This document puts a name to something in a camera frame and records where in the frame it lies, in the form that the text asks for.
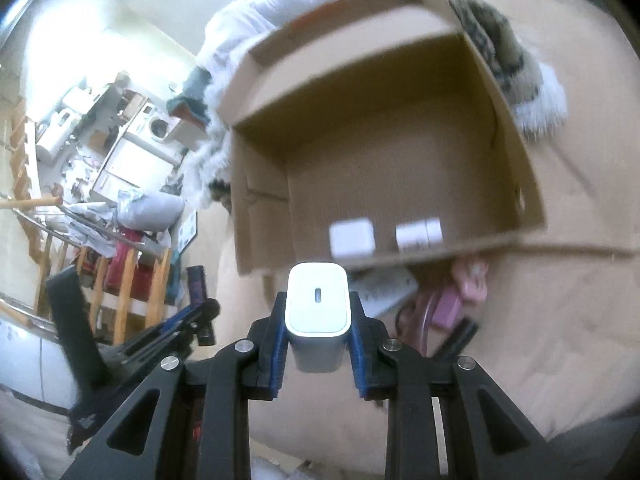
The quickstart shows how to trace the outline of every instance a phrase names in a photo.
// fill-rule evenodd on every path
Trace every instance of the pink object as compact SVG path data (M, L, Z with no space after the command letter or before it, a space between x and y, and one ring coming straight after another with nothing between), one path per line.
M478 256L461 256L451 266L451 275L460 288L460 294L467 301L482 303L486 300L488 288L486 274L489 264Z
M451 330L458 320L460 308L462 308L462 297L458 288L455 285L446 286L440 295L431 322L444 330Z

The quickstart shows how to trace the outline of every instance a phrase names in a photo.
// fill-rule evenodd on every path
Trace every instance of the triangular cutout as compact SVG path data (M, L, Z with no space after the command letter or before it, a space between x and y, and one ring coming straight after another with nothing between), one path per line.
M160 390L148 391L111 433L107 446L135 456L142 455L159 398Z
M511 453L527 447L530 442L514 421L486 390L478 390L480 409L496 455Z

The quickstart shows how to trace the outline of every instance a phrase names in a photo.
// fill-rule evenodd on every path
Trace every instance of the screw head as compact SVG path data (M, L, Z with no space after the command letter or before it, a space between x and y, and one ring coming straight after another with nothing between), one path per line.
M244 354L254 349L254 342L248 339L241 339L236 343L236 350Z
M387 339L382 343L382 348L389 352L397 352L401 349L402 343L398 341L398 339Z
M461 355L458 358L458 366L463 370L473 370L476 367L476 360L468 355Z
M180 359L175 355L169 355L160 361L160 367L162 370L171 371L174 370L180 364Z

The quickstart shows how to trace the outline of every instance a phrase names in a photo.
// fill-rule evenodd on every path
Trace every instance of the cardboard box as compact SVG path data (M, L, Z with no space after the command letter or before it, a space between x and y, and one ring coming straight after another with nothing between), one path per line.
M544 227L500 90L446 0L338 0L256 44L218 109L233 128L238 271L332 261L332 223L369 218L388 266ZM399 251L396 226L440 220Z

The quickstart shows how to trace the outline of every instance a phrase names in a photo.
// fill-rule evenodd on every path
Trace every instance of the washing machine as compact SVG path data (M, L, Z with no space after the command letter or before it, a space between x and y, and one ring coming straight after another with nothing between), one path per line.
M182 163L186 149L180 142L167 140L167 138L179 122L179 118L169 117L147 101L133 118L123 136L140 148L177 167Z

